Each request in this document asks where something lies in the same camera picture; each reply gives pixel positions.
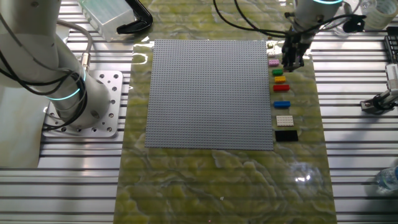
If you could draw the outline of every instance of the metal mounting plate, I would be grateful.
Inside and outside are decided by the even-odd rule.
[[[43,135],[48,138],[111,138],[118,131],[118,117],[123,85],[123,74],[119,71],[91,71],[91,76],[103,82],[109,90],[111,101],[109,102],[109,109],[106,114],[91,128],[81,129],[67,126],[66,129],[57,129],[54,131],[44,131]],[[54,114],[57,117],[57,112],[52,103],[47,109],[48,114]],[[44,122],[51,125],[59,125],[56,123],[57,119],[46,116]]]

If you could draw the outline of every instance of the white lego brick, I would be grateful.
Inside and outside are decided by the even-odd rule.
[[[293,116],[276,116],[276,123],[278,127],[294,126]]]
[[[268,57],[275,57],[276,51],[274,49],[268,49],[267,54],[268,54]]]

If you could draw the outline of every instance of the wire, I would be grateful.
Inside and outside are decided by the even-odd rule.
[[[268,35],[268,36],[270,36],[270,37],[286,38],[286,37],[293,37],[293,36],[297,36],[297,35],[302,35],[302,34],[305,34],[305,33],[307,33],[307,32],[311,32],[311,31],[313,31],[313,30],[315,30],[315,29],[318,29],[319,27],[321,27],[321,26],[323,26],[323,25],[325,25],[325,24],[329,24],[330,22],[333,22],[333,21],[335,21],[335,20],[337,20],[337,19],[342,19],[342,18],[346,18],[346,17],[351,17],[351,18],[352,18],[352,17],[357,16],[357,15],[355,15],[355,14],[345,14],[345,15],[336,16],[336,17],[333,17],[333,18],[331,18],[331,19],[325,20],[325,21],[323,21],[322,23],[319,23],[319,24],[317,24],[317,25],[315,25],[315,26],[313,26],[313,27],[311,27],[311,28],[309,28],[309,29],[307,29],[307,30],[303,30],[303,31],[301,31],[301,32],[297,32],[297,33],[293,33],[293,34],[288,34],[288,33],[286,33],[286,32],[278,31],[278,30],[265,30],[265,29],[259,29],[259,28],[257,28],[253,23],[251,23],[251,22],[249,21],[249,19],[248,19],[248,18],[243,14],[243,12],[240,10],[240,7],[239,7],[239,4],[238,4],[237,0],[234,0],[234,2],[235,2],[235,6],[236,6],[236,9],[238,10],[239,14],[240,14],[241,17],[252,27],[252,29],[251,29],[251,28],[247,28],[247,27],[242,27],[242,26],[239,26],[239,25],[236,25],[236,24],[233,24],[232,22],[230,22],[230,21],[228,21],[227,19],[225,19],[225,18],[223,17],[223,15],[220,13],[220,10],[218,9],[216,0],[213,0],[213,5],[214,5],[214,7],[215,7],[215,9],[216,9],[216,12],[217,12],[218,16],[219,16],[225,23],[227,23],[228,25],[230,25],[230,26],[232,26],[232,27],[238,28],[238,29],[247,30],[247,31],[260,32],[260,33],[265,34],[265,35]],[[278,33],[278,34],[284,34],[284,35],[270,34],[270,32]]]
[[[359,1],[358,1],[358,4],[356,5],[356,7],[355,7],[354,11],[352,12],[352,14],[354,14],[354,13],[359,9],[359,6],[361,5],[361,3],[362,3],[362,0],[359,0]],[[333,26],[331,26],[331,27],[325,26],[324,29],[322,29],[322,30],[320,30],[320,31],[327,31],[327,30],[334,29],[334,28],[336,28],[336,27],[342,25],[342,24],[345,23],[345,22],[347,22],[347,19],[344,19],[344,20],[341,21],[340,23],[338,23],[338,24],[336,24],[336,25],[333,25]]]
[[[24,87],[27,91],[29,91],[29,92],[31,92],[31,93],[33,93],[33,94],[39,95],[39,96],[46,96],[46,95],[51,95],[51,94],[55,93],[56,91],[58,91],[58,90],[61,88],[62,83],[64,83],[64,81],[70,76],[70,75],[65,75],[65,76],[63,76],[63,77],[60,79],[59,84],[58,84],[53,90],[42,93],[42,92],[38,92],[38,91],[33,90],[31,87],[28,86],[28,84],[26,84],[26,82],[25,82],[24,80],[21,80],[21,79],[17,76],[17,74],[15,74],[15,72],[13,71],[13,69],[11,68],[11,66],[8,64],[6,58],[5,58],[4,55],[2,54],[1,50],[0,50],[0,60],[3,62],[4,66],[6,66],[7,70],[9,70],[10,74],[12,75],[12,77],[15,78],[15,81],[17,81],[17,82],[18,82],[22,87]]]
[[[247,28],[247,27],[243,27],[243,26],[239,26],[239,25],[233,24],[232,22],[230,22],[230,21],[228,21],[227,19],[225,19],[224,16],[220,13],[220,10],[218,9],[216,0],[213,0],[213,5],[214,5],[214,7],[215,7],[215,9],[216,9],[216,12],[217,12],[218,16],[219,16],[225,23],[227,23],[228,25],[230,25],[230,26],[232,26],[232,27],[235,27],[235,28],[238,28],[238,29],[247,30],[247,31],[255,31],[255,32],[260,32],[260,33],[266,33],[266,32],[267,32],[267,30],[262,30],[262,29],[258,29],[258,28],[253,28],[253,29],[251,29],[251,28]],[[270,31],[271,31],[271,32],[277,32],[277,33],[286,34],[286,33],[283,32],[283,31],[277,31],[277,30],[270,30]],[[269,36],[271,36],[271,37],[281,37],[281,38],[286,37],[285,35],[274,35],[274,34],[266,34],[266,35],[269,35]]]
[[[53,81],[47,82],[47,83],[32,83],[32,82],[27,82],[27,81],[21,80],[21,79],[16,75],[16,73],[14,72],[14,70],[11,68],[11,66],[8,64],[8,61],[6,60],[5,56],[2,54],[1,50],[0,50],[0,59],[1,59],[1,62],[4,64],[4,66],[7,68],[7,70],[8,70],[9,72],[6,72],[6,71],[4,71],[3,69],[0,68],[0,73],[2,73],[3,75],[7,76],[8,78],[11,78],[11,79],[17,81],[21,86],[23,86],[23,87],[24,87],[26,90],[28,90],[29,92],[31,92],[31,93],[33,93],[33,94],[36,94],[36,95],[42,95],[42,96],[43,96],[43,95],[51,95],[52,93],[55,93],[56,91],[58,91],[58,90],[60,89],[60,87],[62,86],[62,84],[65,82],[65,80],[66,80],[68,77],[72,77],[72,78],[75,80],[75,83],[74,83],[74,84],[76,84],[77,87],[78,87],[80,90],[83,90],[83,91],[80,91],[80,94],[79,94],[80,100],[79,100],[77,103],[75,103],[73,106],[71,106],[71,107],[69,108],[69,109],[71,109],[71,108],[73,108],[74,106],[78,105],[79,107],[78,107],[76,113],[75,113],[74,116],[72,116],[68,121],[66,121],[64,124],[62,124],[62,125],[60,125],[60,126],[52,126],[52,125],[49,125],[49,124],[44,124],[44,126],[47,126],[47,128],[44,128],[44,130],[46,130],[46,131],[51,131],[51,130],[55,130],[55,129],[58,129],[58,128],[63,128],[63,127],[65,127],[65,126],[68,126],[69,124],[72,124],[73,122],[75,122],[75,121],[83,114],[83,112],[84,112],[84,110],[85,110],[85,108],[86,108],[86,106],[87,106],[87,94],[86,94],[87,90],[86,90],[86,86],[85,86],[85,81],[81,78],[81,75],[78,74],[78,73],[76,73],[76,72],[73,72],[73,71],[71,71],[70,69],[67,69],[67,68],[53,69],[53,68],[50,68],[50,67],[44,65],[43,63],[41,63],[40,61],[38,61],[38,60],[26,49],[26,47],[19,41],[19,39],[16,37],[15,33],[13,33],[13,31],[11,30],[11,28],[8,26],[7,22],[4,20],[4,18],[3,18],[3,16],[2,16],[1,13],[0,13],[0,21],[1,21],[1,23],[3,24],[3,26],[5,27],[5,29],[8,31],[8,33],[10,34],[10,36],[14,39],[14,41],[16,42],[16,44],[17,44],[19,47],[22,47],[22,48],[28,53],[28,55],[31,56],[31,57],[33,58],[33,61],[34,61],[35,63],[37,63],[37,64],[40,65],[41,67],[44,67],[44,68],[46,68],[46,69],[48,69],[48,70],[55,71],[55,72],[63,71],[63,72],[66,72],[67,74],[66,74],[65,76],[59,78],[59,79],[56,79],[56,80],[53,80]],[[65,22],[65,21],[57,21],[57,23],[59,23],[59,24],[61,24],[61,25],[63,25],[63,26],[71,27],[72,29],[76,29],[76,30],[78,30],[78,31],[81,31],[83,34],[85,34],[85,35],[87,36],[87,38],[88,38],[88,45],[87,45],[87,48],[86,48],[86,51],[85,51],[85,52],[86,52],[86,53],[89,53],[89,52],[90,52],[90,50],[91,50],[91,48],[92,48],[92,46],[93,46],[93,38],[92,38],[92,36],[90,35],[90,33],[89,33],[87,30],[83,29],[82,27],[80,27],[80,26],[78,26],[78,25],[75,25],[75,24],[72,24],[72,23],[69,23],[69,22]],[[48,91],[48,92],[45,92],[45,93],[35,91],[35,90],[33,90],[32,88],[30,88],[30,87],[28,86],[28,85],[30,85],[30,86],[47,86],[47,85],[56,84],[56,83],[58,83],[58,82],[59,82],[59,84],[58,84],[53,90]]]
[[[90,34],[86,29],[84,29],[84,28],[82,28],[81,26],[78,26],[78,25],[76,25],[76,24],[74,24],[74,23],[67,22],[67,21],[63,21],[63,20],[60,20],[60,19],[57,20],[57,24],[60,24],[60,25],[63,25],[63,26],[66,26],[66,27],[69,27],[69,28],[78,30],[78,31],[80,31],[82,34],[84,34],[85,36],[87,36],[88,43],[87,43],[87,48],[86,48],[86,50],[85,50],[85,53],[89,53],[89,52],[91,51],[91,48],[92,48],[92,46],[93,46],[93,37],[91,36],[91,34]]]
[[[239,14],[241,15],[241,17],[242,17],[251,27],[253,27],[253,29],[257,29],[257,30],[259,30],[259,32],[261,32],[261,33],[263,33],[263,34],[265,34],[265,35],[270,35],[269,32],[274,32],[274,33],[285,34],[285,35],[286,35],[286,32],[283,32],[283,31],[265,30],[265,29],[259,29],[259,28],[257,28],[257,27],[256,27],[254,24],[252,24],[252,23],[250,22],[250,20],[243,14],[241,8],[239,7],[238,0],[234,0],[234,3],[235,3],[236,9],[238,10],[238,12],[239,12]]]
[[[63,124],[61,124],[59,126],[53,126],[53,125],[49,125],[49,124],[45,124],[44,123],[44,126],[47,126],[47,128],[43,129],[44,131],[52,131],[52,130],[56,130],[56,129],[68,126],[69,124],[72,124],[73,122],[75,122],[83,114],[84,110],[86,109],[86,106],[87,106],[87,94],[86,94],[85,82],[80,76],[76,77],[76,76],[72,75],[72,78],[75,79],[76,84],[78,85],[78,88],[80,88],[81,90],[84,90],[84,91],[80,92],[80,101],[79,101],[79,104],[78,104],[79,107],[77,109],[77,112],[68,121],[66,121],[65,123],[63,123]]]

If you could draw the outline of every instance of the perforated plate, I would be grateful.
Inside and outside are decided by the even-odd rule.
[[[105,115],[92,126],[92,128],[82,129],[78,131],[76,128],[67,126],[65,131],[57,129],[54,131],[44,131],[43,135],[48,138],[113,138],[118,130],[118,116],[120,110],[120,101],[122,95],[123,74],[120,71],[91,71],[90,75],[102,81],[108,88],[111,95],[111,102]],[[49,104],[47,109],[48,114],[57,116],[57,111],[52,103]],[[46,124],[58,125],[58,120],[46,116],[44,122]]]
[[[273,150],[266,42],[156,40],[146,147]]]

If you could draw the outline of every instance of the black cable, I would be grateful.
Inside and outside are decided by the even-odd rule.
[[[39,95],[39,96],[47,96],[47,95],[51,95],[51,94],[55,93],[56,91],[58,91],[58,90],[61,88],[61,86],[62,86],[62,84],[64,83],[64,81],[71,75],[71,74],[68,74],[68,75],[63,76],[62,78],[60,78],[59,84],[58,84],[53,90],[42,93],[42,92],[38,92],[38,91],[35,91],[35,90],[33,90],[32,88],[30,88],[30,87],[28,86],[28,84],[27,84],[24,80],[21,80],[21,79],[17,76],[17,74],[13,71],[13,69],[11,68],[11,66],[8,64],[6,58],[5,58],[4,55],[2,54],[1,50],[0,50],[0,59],[1,59],[2,63],[4,64],[4,66],[7,68],[7,70],[9,71],[10,74],[8,74],[8,75],[10,75],[11,77],[13,77],[13,78],[15,79],[15,81],[17,81],[17,82],[18,82],[22,87],[24,87],[27,91],[29,91],[29,92],[31,92],[31,93],[33,93],[33,94]]]
[[[273,36],[273,37],[285,37],[285,36],[287,35],[287,33],[286,33],[286,32],[283,32],[283,31],[266,30],[266,29],[260,29],[260,28],[256,27],[256,26],[255,26],[253,23],[251,23],[250,20],[243,14],[241,8],[239,7],[238,0],[234,0],[234,3],[235,3],[236,9],[238,10],[238,12],[239,12],[239,14],[241,15],[241,17],[242,17],[251,27],[253,27],[253,29],[258,30],[258,31],[261,32],[262,34],[269,35],[269,36]],[[274,32],[274,33],[278,33],[278,34],[285,34],[285,36],[274,35],[274,34],[271,34],[271,35],[270,35],[269,32]]]
[[[4,71],[3,69],[0,68],[0,73],[2,73],[3,75],[7,76],[8,78],[14,80],[17,82],[17,79],[14,78],[12,75],[10,75],[9,73],[7,73],[6,71]],[[27,82],[22,80],[26,85],[30,85],[30,86],[47,86],[47,85],[52,85],[52,84],[56,84],[57,82],[62,81],[65,77],[70,76],[72,73],[69,73],[68,75],[65,75],[59,79],[56,79],[54,81],[51,82],[45,82],[45,83],[32,83],[32,82]]]
[[[8,64],[7,60],[5,60],[5,58],[4,58],[4,56],[3,56],[2,52],[1,52],[1,50],[0,50],[0,58],[1,58],[2,62],[3,62],[3,64],[6,66],[6,68],[11,72],[11,74],[15,74],[14,71],[13,71],[13,69],[12,69],[12,68],[10,67],[10,65]],[[13,76],[13,75],[11,75],[11,74],[8,74],[6,71],[4,71],[4,70],[1,69],[1,68],[0,68],[0,72],[3,73],[5,76],[7,76],[7,77],[9,77],[9,78],[11,78],[11,79],[17,81],[17,82],[20,83],[23,87],[25,87],[25,84],[23,84],[23,81],[22,81],[21,79],[19,79],[17,75],[14,75],[14,76]],[[64,76],[64,77],[62,77],[62,78],[60,78],[60,79],[58,79],[58,80],[54,80],[54,81],[52,81],[52,82],[49,82],[49,83],[57,83],[57,82],[60,82],[60,83],[58,84],[57,88],[54,89],[54,90],[52,90],[52,91],[54,91],[54,92],[57,91],[57,90],[60,88],[60,86],[62,85],[62,83],[64,83],[64,81],[65,81],[66,78],[68,78],[68,77],[73,78],[73,79],[76,81],[77,87],[80,89],[80,98],[79,98],[79,101],[81,101],[81,99],[82,99],[83,97],[84,97],[84,100],[81,101],[81,102],[79,103],[78,108],[77,108],[77,112],[76,112],[68,121],[66,121],[65,123],[63,123],[63,124],[60,125],[60,126],[52,126],[52,125],[49,125],[49,124],[44,124],[44,126],[47,126],[47,128],[44,128],[44,131],[56,130],[56,129],[59,129],[59,128],[63,128],[63,127],[65,127],[65,126],[68,126],[69,124],[72,124],[73,122],[75,122],[75,121],[80,117],[81,114],[83,114],[83,112],[84,112],[84,110],[85,110],[85,108],[86,108],[86,106],[87,106],[87,94],[86,94],[85,82],[84,82],[84,80],[80,77],[80,75],[77,74],[76,72],[72,72],[71,74],[66,75],[66,76]]]
[[[322,25],[325,25],[325,24],[327,24],[327,23],[333,22],[333,21],[335,21],[335,20],[337,20],[337,19],[346,18],[346,17],[351,17],[351,18],[352,18],[352,17],[357,17],[357,16],[358,16],[358,15],[355,15],[355,14],[345,14],[345,15],[336,16],[336,17],[333,17],[333,18],[331,18],[331,19],[325,20],[325,21],[323,21],[322,23],[320,23],[320,24],[318,24],[318,25],[315,25],[315,26],[313,26],[313,27],[311,27],[311,28],[309,28],[309,29],[307,29],[307,30],[304,30],[304,31],[301,31],[301,32],[298,32],[298,33],[294,33],[294,34],[288,34],[288,33],[286,33],[286,32],[279,31],[279,30],[266,30],[266,29],[259,29],[259,28],[257,28],[257,27],[256,27],[254,24],[252,24],[252,23],[249,21],[249,19],[243,14],[242,10],[241,10],[240,7],[239,7],[239,4],[238,4],[237,0],[234,0],[234,2],[235,2],[235,6],[236,6],[236,9],[238,10],[239,14],[240,14],[241,17],[252,27],[252,29],[251,29],[251,28],[247,28],[247,27],[238,26],[238,25],[233,24],[232,22],[228,21],[227,19],[225,19],[225,18],[223,17],[223,15],[221,15],[220,10],[218,9],[216,0],[213,0],[213,5],[214,5],[214,7],[215,7],[215,9],[216,9],[216,12],[217,12],[218,16],[219,16],[225,23],[227,23],[228,25],[230,25],[230,26],[232,26],[232,27],[238,28],[238,29],[247,30],[247,31],[256,31],[256,32],[260,32],[260,33],[262,33],[262,34],[268,35],[268,36],[270,36],[270,37],[286,38],[286,37],[293,37],[293,36],[297,36],[297,35],[302,35],[302,34],[305,34],[305,33],[307,33],[307,32],[310,32],[310,31],[313,31],[313,30],[315,30],[315,29],[318,29],[318,28],[321,27]],[[275,34],[270,34],[270,32],[278,33],[278,34],[285,34],[285,35],[275,35]]]
[[[85,82],[79,76],[79,74],[77,74],[77,73],[74,73],[71,77],[76,81],[76,85],[80,89],[80,91],[79,91],[79,97],[80,97],[79,101],[83,97],[84,97],[84,100],[81,101],[78,104],[78,108],[76,110],[77,112],[68,121],[66,121],[65,123],[63,123],[63,124],[61,124],[59,126],[53,126],[53,125],[49,125],[49,124],[45,124],[44,123],[44,126],[47,126],[47,128],[43,129],[44,131],[52,131],[52,130],[56,130],[56,129],[68,126],[69,124],[72,124],[73,122],[75,122],[83,114],[84,110],[86,109],[86,107],[87,107],[87,94],[86,94]]]
[[[235,28],[238,28],[238,29],[247,30],[247,31],[254,31],[254,32],[261,32],[261,33],[264,33],[264,32],[266,33],[266,32],[267,32],[267,30],[262,30],[262,29],[258,29],[258,28],[252,29],[252,28],[247,28],[247,27],[243,27],[243,26],[239,26],[239,25],[233,24],[232,22],[230,22],[230,21],[228,21],[227,19],[225,19],[224,16],[220,13],[220,10],[218,9],[216,0],[213,0],[213,5],[214,5],[214,7],[215,7],[215,9],[216,9],[216,12],[217,12],[218,16],[219,16],[225,23],[227,23],[228,25],[230,25],[230,26],[232,26],[232,27],[235,27]],[[277,32],[277,33],[279,33],[279,32],[285,33],[285,32],[277,31],[277,30],[270,30],[270,31],[271,31],[271,32],[274,32],[274,31],[275,31],[275,32]],[[266,34],[266,35],[269,35],[269,36],[271,36],[271,37],[280,37],[280,38],[284,38],[284,37],[285,37],[285,36],[282,36],[282,35],[274,35],[274,34]]]

